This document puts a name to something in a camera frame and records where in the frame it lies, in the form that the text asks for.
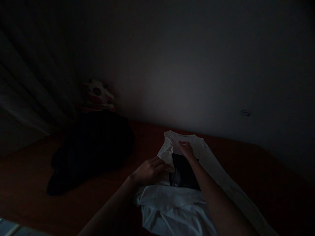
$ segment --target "white wall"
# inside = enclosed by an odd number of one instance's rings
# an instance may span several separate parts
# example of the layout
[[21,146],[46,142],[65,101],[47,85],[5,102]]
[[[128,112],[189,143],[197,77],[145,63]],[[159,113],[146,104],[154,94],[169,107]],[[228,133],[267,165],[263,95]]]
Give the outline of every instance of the white wall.
[[78,75],[108,77],[122,114],[258,144],[315,183],[315,19],[298,4],[73,0],[59,10]]

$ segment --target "white shirt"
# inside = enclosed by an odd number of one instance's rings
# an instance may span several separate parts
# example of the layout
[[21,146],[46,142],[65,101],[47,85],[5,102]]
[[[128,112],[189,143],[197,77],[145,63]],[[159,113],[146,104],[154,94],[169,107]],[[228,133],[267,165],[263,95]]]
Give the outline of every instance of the white shirt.
[[[220,185],[229,198],[251,222],[260,235],[278,235],[267,223],[255,204],[230,178],[202,138],[164,133],[164,144],[158,153],[174,172],[172,153],[183,155],[178,141],[189,142],[201,166]],[[216,235],[211,215],[202,193],[195,189],[171,187],[168,175],[156,185],[141,187],[135,195],[141,206],[142,226],[157,235]]]

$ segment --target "dark clothing pile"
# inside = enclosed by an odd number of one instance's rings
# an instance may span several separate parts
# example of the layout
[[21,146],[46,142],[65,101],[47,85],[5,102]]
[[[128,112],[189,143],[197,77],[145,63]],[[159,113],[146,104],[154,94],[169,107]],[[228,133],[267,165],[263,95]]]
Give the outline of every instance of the dark clothing pile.
[[47,193],[63,194],[92,176],[121,166],[134,141],[126,118],[110,111],[83,113],[52,156]]

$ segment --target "person's left hand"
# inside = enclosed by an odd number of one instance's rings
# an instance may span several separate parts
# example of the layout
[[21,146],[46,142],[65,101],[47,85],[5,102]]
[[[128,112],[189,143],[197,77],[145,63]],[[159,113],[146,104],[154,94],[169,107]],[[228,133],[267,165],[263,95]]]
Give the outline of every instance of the person's left hand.
[[168,167],[170,166],[156,156],[142,163],[130,177],[140,186],[150,185],[154,183],[157,176]]

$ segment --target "bed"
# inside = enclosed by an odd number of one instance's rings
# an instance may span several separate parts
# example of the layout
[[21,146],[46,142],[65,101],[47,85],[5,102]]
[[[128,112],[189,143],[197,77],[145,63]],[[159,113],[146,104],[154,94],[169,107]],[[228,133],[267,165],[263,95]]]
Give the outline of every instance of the bed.
[[[164,143],[167,127],[129,121],[135,149],[123,167],[89,179],[62,196],[48,196],[52,154],[67,131],[52,134],[0,159],[0,217],[56,236],[76,235],[124,180]],[[181,134],[190,132],[175,130]],[[315,189],[259,146],[228,139],[204,138],[230,177],[244,190],[279,235],[312,230]],[[140,208],[132,203],[118,234],[151,235],[141,227]]]

